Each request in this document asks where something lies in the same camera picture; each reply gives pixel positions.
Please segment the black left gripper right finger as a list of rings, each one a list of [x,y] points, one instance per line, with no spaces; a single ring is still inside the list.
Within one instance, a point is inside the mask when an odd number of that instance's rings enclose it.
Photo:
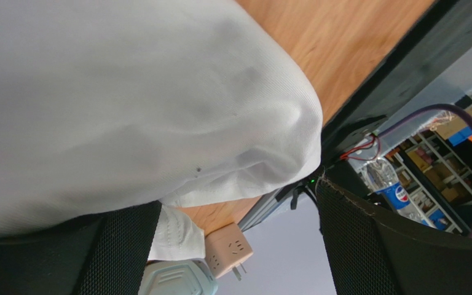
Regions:
[[[472,294],[472,238],[433,229],[343,188],[316,186],[337,294]]]

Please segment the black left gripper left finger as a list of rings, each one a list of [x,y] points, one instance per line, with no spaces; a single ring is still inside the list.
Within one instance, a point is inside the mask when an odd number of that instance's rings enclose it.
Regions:
[[[136,294],[161,211],[155,201],[0,238],[0,294]]]

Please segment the white t-shirt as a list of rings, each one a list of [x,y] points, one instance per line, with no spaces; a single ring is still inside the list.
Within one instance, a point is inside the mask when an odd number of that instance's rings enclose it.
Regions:
[[[149,258],[203,258],[178,208],[305,178],[322,123],[234,1],[0,1],[0,237],[159,200]]]

